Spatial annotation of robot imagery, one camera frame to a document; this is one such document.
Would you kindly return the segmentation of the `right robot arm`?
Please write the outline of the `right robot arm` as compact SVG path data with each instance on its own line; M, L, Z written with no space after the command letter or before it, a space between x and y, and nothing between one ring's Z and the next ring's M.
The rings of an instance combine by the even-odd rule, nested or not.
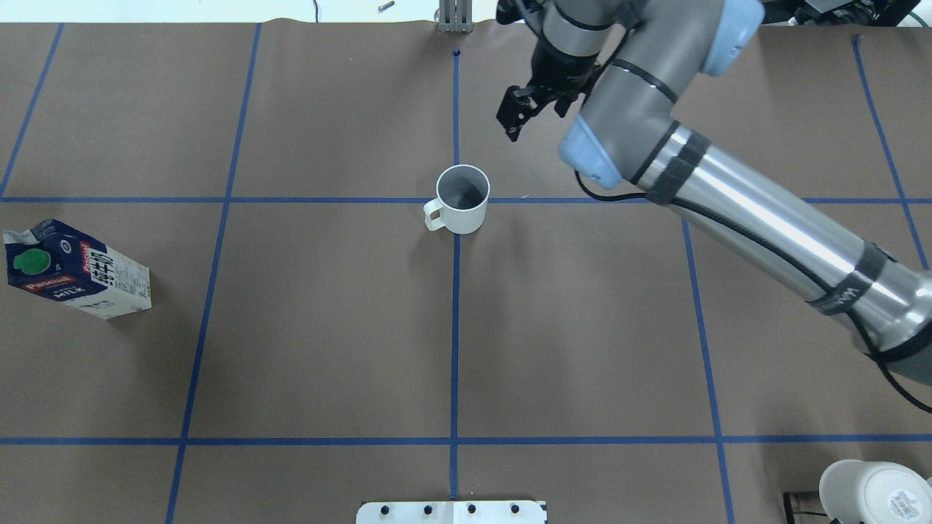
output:
M538 43L509 87L510 140L549 104L585 97L559 146L579 180L632 183L862 340L884 371L930 383L930 274L903 266L672 115L697 74L718 76L765 17L759 1L499 1Z

